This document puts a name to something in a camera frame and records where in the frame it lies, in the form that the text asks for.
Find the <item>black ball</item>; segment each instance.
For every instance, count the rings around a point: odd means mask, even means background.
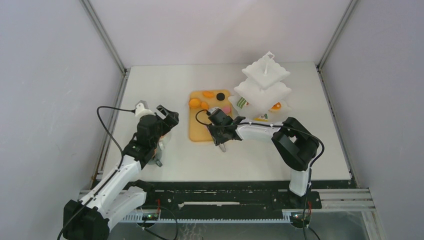
[[[225,94],[224,94],[224,93],[222,93],[222,92],[218,93],[218,94],[216,95],[216,99],[217,99],[218,101],[224,101],[224,100],[225,100]]]

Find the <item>small toy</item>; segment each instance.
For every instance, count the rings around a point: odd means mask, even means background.
[[[283,99],[292,89],[280,82],[290,72],[273,58],[274,54],[269,51],[241,70],[247,79],[234,88],[237,94],[228,98],[239,115],[267,122],[270,116],[278,114],[280,118],[291,110]]]

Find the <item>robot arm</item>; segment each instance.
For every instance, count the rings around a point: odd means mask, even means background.
[[[309,187],[310,162],[317,154],[319,142],[295,118],[283,122],[264,123],[245,117],[232,119],[215,107],[207,114],[207,125],[216,146],[229,140],[254,139],[272,141],[284,162],[291,168],[289,191],[303,197]]]
[[[70,200],[63,209],[63,236],[68,240],[106,240],[113,227],[133,209],[143,205],[146,192],[132,186],[119,195],[125,185],[156,155],[159,140],[179,123],[178,113],[159,105],[165,118],[147,109],[143,101],[136,105],[140,118],[137,132],[123,150],[122,160],[80,201]]]

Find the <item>white tabletop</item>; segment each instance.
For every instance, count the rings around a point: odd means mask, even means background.
[[[179,113],[179,124],[171,130],[171,139],[163,152],[162,167],[146,165],[134,180],[144,181],[278,181],[290,180],[290,168],[274,145],[254,140],[229,141],[226,152],[210,143],[189,140],[189,95],[196,90],[233,88],[246,76],[247,64],[133,66],[125,88],[121,108],[134,109],[145,100],[150,109],[161,104]],[[292,93],[285,99],[292,108],[291,117],[325,145],[324,155],[313,165],[313,180],[348,180],[350,175],[331,117],[316,67],[313,62],[281,63],[291,72],[283,80]],[[137,130],[138,119],[120,112],[113,136],[125,147]],[[120,160],[118,148],[111,143],[104,173]]]

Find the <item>white wall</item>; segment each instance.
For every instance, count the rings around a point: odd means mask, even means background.
[[[126,67],[319,62],[350,0],[91,0]]]
[[[0,239],[56,239],[120,78],[79,1],[0,2]]]
[[[362,0],[324,79],[389,240],[424,228],[424,1]]]

